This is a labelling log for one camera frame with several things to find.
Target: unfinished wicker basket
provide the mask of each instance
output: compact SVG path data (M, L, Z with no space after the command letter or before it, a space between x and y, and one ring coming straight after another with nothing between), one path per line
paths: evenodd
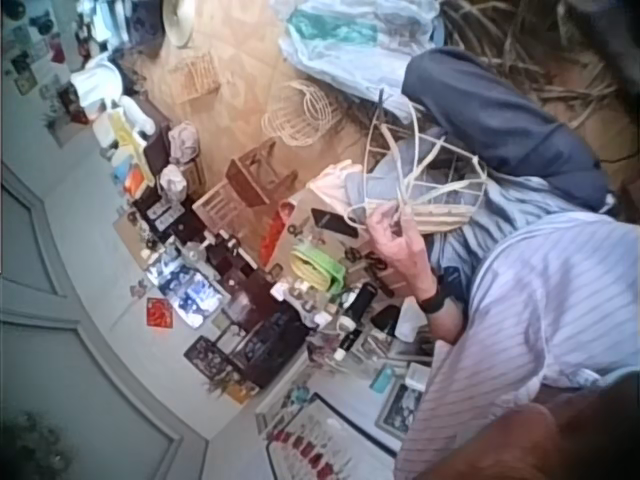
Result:
M169 69L169 85L177 103L216 91L220 82L211 55L203 53L178 62Z
M305 80L280 86L262 117L262 129L294 147L311 145L342 117L336 98Z
M345 220L358 228L364 228L353 220L351 215L355 209L364 208L368 216L378 205L388 203L386 200L378 200L368 196L367 174L370 173L371 154L388 154L393 156L397 168L397 176L401 181L397 183L398 204L400 207L408 205L418 229L422 234L446 232L458 228L469 221L473 212L480 204L484 195L487 182L487 169L476 155L473 155L459 147L440 139L419 132L418 118L413 104L406 99L413 118L413 131L399 128L384 122L384 117L379 109L374 115L365 150L363 168L364 203L352 206L344 215ZM376 148L371 145L371 139L375 131L379 131L388 144L388 149ZM400 152L396 143L397 139L413 137L415 139L413 171L403 175ZM433 144L430 153L424 158L419 158L419 144L421 141ZM447 154L451 158L446 182L435 183L429 180L425 171L429 165L440 155ZM459 176L460 167L467 173ZM423 187L427 191L418 198L413 198L411 193L414 187Z

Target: teal object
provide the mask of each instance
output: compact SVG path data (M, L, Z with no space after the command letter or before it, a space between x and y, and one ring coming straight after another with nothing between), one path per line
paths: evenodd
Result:
M298 9L291 14L287 23L304 40L335 40L363 46L374 46L378 42L378 28L359 20Z
M391 385L393 381L394 373L393 368L387 366L381 369L376 378L373 379L369 388L376 393L384 393L384 391Z

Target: striped shirt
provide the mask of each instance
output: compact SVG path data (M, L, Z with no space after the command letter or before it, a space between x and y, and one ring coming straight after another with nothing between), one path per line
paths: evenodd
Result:
M498 243L474 278L464 335L438 342L396 478L427 470L541 384L584 387L638 364L639 232L573 212Z

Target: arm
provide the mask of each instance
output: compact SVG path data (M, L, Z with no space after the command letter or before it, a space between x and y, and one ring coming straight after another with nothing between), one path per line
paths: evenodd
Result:
M400 272L416 300L421 302L436 293L438 280L431 270L424 239L409 212L400 216L402 232L391 228L393 206L377 208L367 219L367 226L378 252ZM429 327L436 340L454 345L464 330L460 308L448 298L442 309L429 315Z

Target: cable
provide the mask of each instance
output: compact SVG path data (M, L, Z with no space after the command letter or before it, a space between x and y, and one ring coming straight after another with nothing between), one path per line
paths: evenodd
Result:
M600 163L620 163L627 160L631 160L633 157L637 156L638 154L640 154L640 147L636 148L636 151L633 153L630 153L629 155L625 155L624 157L620 157L620 158L614 158L613 160L600 160Z

